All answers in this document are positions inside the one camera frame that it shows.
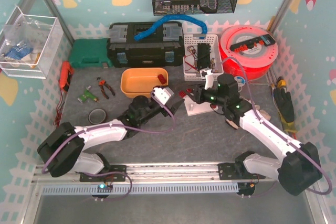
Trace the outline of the white peg board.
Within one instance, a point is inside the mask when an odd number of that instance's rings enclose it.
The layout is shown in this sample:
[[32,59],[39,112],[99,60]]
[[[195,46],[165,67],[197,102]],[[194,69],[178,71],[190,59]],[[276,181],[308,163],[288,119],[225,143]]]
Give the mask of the white peg board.
[[208,102],[197,104],[188,95],[184,97],[184,105],[188,116],[194,116],[218,110],[218,107],[212,108],[211,104]]

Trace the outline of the beige work glove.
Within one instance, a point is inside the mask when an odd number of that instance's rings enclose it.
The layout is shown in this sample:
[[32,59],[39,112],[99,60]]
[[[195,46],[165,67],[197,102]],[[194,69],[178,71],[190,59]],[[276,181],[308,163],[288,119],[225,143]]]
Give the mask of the beige work glove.
[[[256,107],[256,110],[259,111],[260,114],[261,114],[267,121],[269,121],[269,120],[271,119],[271,116],[270,116],[266,111],[262,110],[262,109],[260,108],[259,105],[255,105],[255,107]],[[229,126],[233,127],[235,130],[237,130],[237,129],[239,128],[239,124],[236,124],[234,121],[231,121],[231,120],[229,120],[229,119],[226,119],[226,123],[227,123]]]

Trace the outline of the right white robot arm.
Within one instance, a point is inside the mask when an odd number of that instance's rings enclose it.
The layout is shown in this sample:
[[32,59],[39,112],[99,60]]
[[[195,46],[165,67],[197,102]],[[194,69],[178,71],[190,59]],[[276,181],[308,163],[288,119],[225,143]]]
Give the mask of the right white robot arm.
[[275,156],[267,158],[245,152],[236,161],[239,173],[272,178],[294,196],[322,178],[317,148],[310,142],[303,144],[295,140],[265,119],[252,102],[240,97],[238,83],[232,75],[224,73],[213,78],[205,72],[201,78],[205,83],[194,88],[193,101],[220,107],[227,122],[253,135]]

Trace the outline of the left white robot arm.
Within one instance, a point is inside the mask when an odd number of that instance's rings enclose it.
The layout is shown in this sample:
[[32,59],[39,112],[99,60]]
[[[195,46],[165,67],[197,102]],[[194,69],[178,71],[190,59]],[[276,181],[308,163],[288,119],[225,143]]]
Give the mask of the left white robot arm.
[[60,177],[70,171],[84,174],[107,172],[108,162],[100,153],[89,154],[86,150],[109,142],[132,138],[143,132],[142,126],[158,114],[164,117],[174,114],[183,104],[182,98],[169,98],[166,102],[156,98],[137,96],[116,119],[92,126],[60,124],[38,147],[37,153],[44,166],[43,174]]

